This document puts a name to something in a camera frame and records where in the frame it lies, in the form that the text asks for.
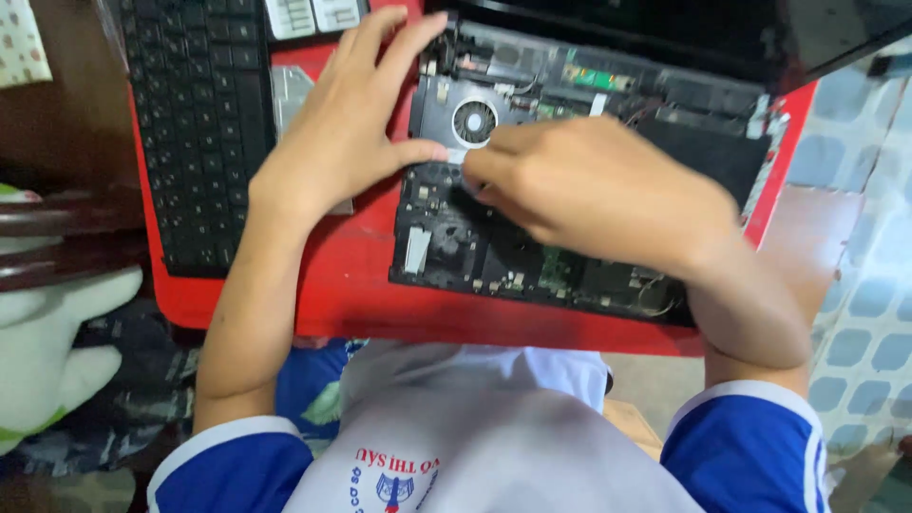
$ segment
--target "forearm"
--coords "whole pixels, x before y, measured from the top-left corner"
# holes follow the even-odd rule
[[[719,352],[768,369],[807,363],[810,331],[794,297],[740,236],[712,248],[689,274],[690,310]]]
[[[202,347],[196,391],[201,400],[269,385],[288,355],[307,233],[290,235],[284,226],[251,207]]]

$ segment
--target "red table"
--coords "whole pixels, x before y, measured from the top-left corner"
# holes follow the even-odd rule
[[[412,7],[410,16],[421,12],[420,0],[371,2],[375,9],[400,3]],[[334,46],[274,53],[273,64],[298,65],[316,79]],[[745,232],[755,245],[762,240],[782,190],[814,88],[815,84],[808,85],[785,98],[782,110],[791,115],[789,128]],[[411,91],[404,95],[390,123],[393,141],[408,137],[410,103]],[[135,112],[133,118],[159,307],[178,325],[206,329],[223,281],[168,276],[161,263],[161,242]],[[301,260],[295,320],[298,334],[701,355],[695,330],[388,283],[398,202],[397,176],[359,196],[355,215],[328,217],[317,226]]]

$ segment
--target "white plush toy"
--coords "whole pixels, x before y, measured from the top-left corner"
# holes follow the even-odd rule
[[[29,193],[0,202],[30,201]],[[59,237],[0,237],[0,255],[59,244]],[[83,404],[117,372],[113,346],[71,350],[79,324],[126,303],[138,267],[62,285],[0,293],[0,455]]]

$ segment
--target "right hand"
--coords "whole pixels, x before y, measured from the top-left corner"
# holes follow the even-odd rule
[[[500,126],[468,152],[466,179],[542,244],[687,278],[719,242],[739,236],[720,185],[617,120]]]

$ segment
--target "laptop keyboard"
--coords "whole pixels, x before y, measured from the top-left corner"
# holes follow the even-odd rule
[[[121,0],[164,264],[224,277],[275,145],[263,0]]]

